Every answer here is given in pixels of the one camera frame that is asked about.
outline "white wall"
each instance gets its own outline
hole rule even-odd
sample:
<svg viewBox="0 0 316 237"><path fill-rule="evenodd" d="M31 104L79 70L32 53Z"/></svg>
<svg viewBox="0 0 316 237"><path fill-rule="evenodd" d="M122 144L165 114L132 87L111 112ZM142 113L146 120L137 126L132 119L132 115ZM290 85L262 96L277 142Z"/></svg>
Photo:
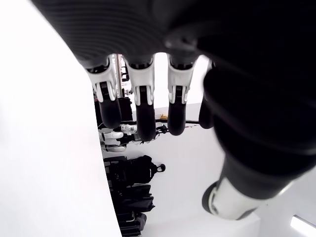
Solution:
<svg viewBox="0 0 316 237"><path fill-rule="evenodd" d="M294 183L283 195L268 201L256 213L261 218L260 237L303 237L290 227L293 215L316 224L316 170Z"/></svg>
<svg viewBox="0 0 316 237"><path fill-rule="evenodd" d="M197 120L199 109L200 104L187 105L187 119ZM156 114L167 111L167 108L155 109ZM166 165L166 171L157 173L150 182L156 207L146 213L143 237L193 237L195 233L256 237L259 218L255 214L241 221L226 221L202 208L202 195L218 180L224 159L213 129L194 126L178 137L168 133L148 144L129 144L124 153L103 152L104 157L121 155L128 158L149 155L154 162Z"/></svg>
<svg viewBox="0 0 316 237"><path fill-rule="evenodd" d="M0 29L0 236L121 236L87 74L27 0Z"/></svg>

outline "ceiling light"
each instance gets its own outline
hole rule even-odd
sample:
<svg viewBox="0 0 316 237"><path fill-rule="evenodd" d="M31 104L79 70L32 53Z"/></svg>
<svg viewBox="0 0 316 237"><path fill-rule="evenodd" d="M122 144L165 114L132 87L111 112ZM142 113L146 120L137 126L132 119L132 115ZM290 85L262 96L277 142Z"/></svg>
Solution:
<svg viewBox="0 0 316 237"><path fill-rule="evenodd" d="M316 226L299 216L292 217L291 227L307 237L316 237Z"/></svg>

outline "robotic hand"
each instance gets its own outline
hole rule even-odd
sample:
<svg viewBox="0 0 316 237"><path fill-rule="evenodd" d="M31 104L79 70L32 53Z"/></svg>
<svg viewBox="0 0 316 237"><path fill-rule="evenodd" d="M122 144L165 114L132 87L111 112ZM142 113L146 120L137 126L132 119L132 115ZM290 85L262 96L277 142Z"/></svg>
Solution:
<svg viewBox="0 0 316 237"><path fill-rule="evenodd" d="M169 55L173 135L184 128L196 58L204 54L214 62L204 78L199 122L214 126L226 158L219 181L203 196L208 212L244 218L316 165L316 14L309 5L314 3L33 3L87 70L109 128L119 126L121 116L108 56L125 57L143 141L155 135L153 55Z"/></svg>

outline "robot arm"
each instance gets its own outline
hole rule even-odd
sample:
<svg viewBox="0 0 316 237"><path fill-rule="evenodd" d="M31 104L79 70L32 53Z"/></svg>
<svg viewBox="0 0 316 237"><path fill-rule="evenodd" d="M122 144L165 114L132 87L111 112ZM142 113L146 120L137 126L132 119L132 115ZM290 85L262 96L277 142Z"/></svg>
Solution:
<svg viewBox="0 0 316 237"><path fill-rule="evenodd" d="M169 123L182 133L195 59L216 67L204 78L199 122L214 126L226 158L202 205L241 219L316 164L316 15L308 5L246 0L33 0L88 71L103 123L120 124L113 66L122 54L141 139L155 135L154 64L168 62Z"/></svg>

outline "black bag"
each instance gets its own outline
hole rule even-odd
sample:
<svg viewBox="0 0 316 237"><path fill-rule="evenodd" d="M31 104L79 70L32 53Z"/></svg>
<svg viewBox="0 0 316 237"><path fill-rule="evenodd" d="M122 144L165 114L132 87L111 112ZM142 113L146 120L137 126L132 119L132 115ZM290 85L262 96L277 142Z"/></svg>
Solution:
<svg viewBox="0 0 316 237"><path fill-rule="evenodd" d="M146 184L157 172L165 171L164 164L156 166L149 156L111 163L107 167L109 168L108 179L111 180L113 188L132 186L136 183Z"/></svg>

